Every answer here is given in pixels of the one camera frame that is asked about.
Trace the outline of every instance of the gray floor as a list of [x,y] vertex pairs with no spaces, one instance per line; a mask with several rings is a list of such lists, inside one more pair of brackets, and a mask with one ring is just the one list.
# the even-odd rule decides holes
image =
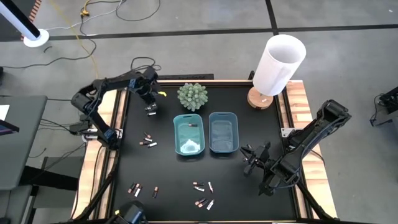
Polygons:
[[[73,22],[79,22],[82,0],[55,0]],[[121,14],[137,18],[156,8],[156,0],[128,1]],[[393,0],[273,0],[279,27],[352,26],[398,23],[398,2]],[[97,4],[91,15],[107,12],[115,4]],[[66,26],[47,0],[36,17],[41,28]],[[261,0],[163,0],[159,12],[142,22],[124,22],[114,14],[85,24],[92,34],[195,29],[270,28],[266,4]],[[52,35],[72,35],[51,30]],[[353,118],[321,143],[326,171],[338,216],[357,222],[396,223],[398,201],[397,135],[392,125],[372,128],[374,96],[398,84],[398,30],[356,30],[289,33],[303,41],[307,57],[293,79],[304,80],[310,107],[333,98],[349,108]],[[149,56],[162,66],[161,75],[214,73],[217,79],[246,79],[254,70],[272,34],[191,35],[98,39],[94,56],[100,77],[113,77],[129,69],[131,59]],[[91,49],[92,43],[84,40]],[[51,49],[28,49],[20,42],[0,43],[0,64],[20,66],[49,62],[59,56],[84,56],[77,41],[52,41]],[[95,78],[90,59],[58,61],[47,67],[6,70],[0,94],[71,98]],[[44,118],[74,122],[77,111],[68,102],[49,101]],[[81,140],[60,131],[41,130],[28,163],[39,167],[44,156],[60,156]],[[66,220],[70,208],[38,214],[37,223]]]

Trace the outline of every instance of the wooden frame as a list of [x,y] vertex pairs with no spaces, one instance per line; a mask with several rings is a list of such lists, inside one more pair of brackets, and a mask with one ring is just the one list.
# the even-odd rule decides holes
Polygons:
[[[242,82],[252,82],[252,81],[251,80],[159,80],[159,83],[185,83],[185,82],[242,83]],[[312,116],[308,105],[307,95],[305,93],[303,81],[291,80],[287,84],[286,88],[289,97],[290,110],[292,112],[294,126],[296,128],[303,128],[309,122],[312,121]],[[125,97],[126,97],[126,91],[122,91],[120,102],[124,102]],[[102,104],[98,108],[98,113],[101,115],[101,117],[104,119],[104,121],[107,124],[110,124],[111,122],[115,98],[116,98],[116,91],[107,92],[104,95]],[[282,112],[282,120],[284,126],[289,127],[282,94],[279,95],[279,104]],[[125,106],[124,103],[119,104],[115,128],[121,127],[124,106]],[[79,214],[90,202],[91,194],[94,195],[98,189],[98,184],[100,182],[101,171],[104,163],[104,153],[105,153],[105,150],[102,147],[98,155],[97,166],[94,167],[99,148],[100,144],[98,141],[90,141],[88,143],[88,147],[85,154],[85,160],[83,162],[83,167],[80,174],[79,193],[78,193],[79,198],[74,218],[79,216]],[[313,150],[321,154],[319,145],[317,145]],[[113,157],[114,157],[114,152],[112,152],[109,157],[107,173],[109,173],[113,165]],[[303,169],[305,173],[308,190],[311,192],[311,194],[314,196],[317,202],[323,207],[323,209],[330,216],[336,217],[336,210],[333,203],[333,198],[331,196],[328,177],[326,175],[325,166],[322,160],[314,156],[313,154],[309,154],[303,160]],[[297,193],[297,200],[298,200],[301,217],[306,218],[307,213],[305,211],[303,196],[301,194],[301,191],[299,191],[297,187],[295,190]],[[98,218],[104,218],[106,216],[106,207],[108,205],[108,198],[109,198],[109,187],[106,190],[106,192],[103,194],[103,198],[100,203]]]

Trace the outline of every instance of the white lampshade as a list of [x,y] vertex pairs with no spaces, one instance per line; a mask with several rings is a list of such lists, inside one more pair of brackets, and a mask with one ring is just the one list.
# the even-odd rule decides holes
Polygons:
[[256,90],[267,96],[278,95],[304,60],[304,44],[291,35],[271,37],[262,53],[253,78]]

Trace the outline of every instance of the succulent plant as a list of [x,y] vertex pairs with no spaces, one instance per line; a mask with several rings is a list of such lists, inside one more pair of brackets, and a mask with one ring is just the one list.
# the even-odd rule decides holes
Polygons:
[[181,104],[188,110],[195,111],[207,102],[207,91],[205,86],[199,83],[192,85],[186,83],[177,91]]

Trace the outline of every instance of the plastic bin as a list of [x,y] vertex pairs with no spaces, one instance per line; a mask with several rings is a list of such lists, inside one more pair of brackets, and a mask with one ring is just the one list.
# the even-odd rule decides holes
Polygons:
[[230,153],[239,148],[238,117],[231,112],[209,115],[210,149],[217,153]]
[[203,121],[199,115],[178,115],[173,122],[176,153],[183,156],[194,156],[205,149]]

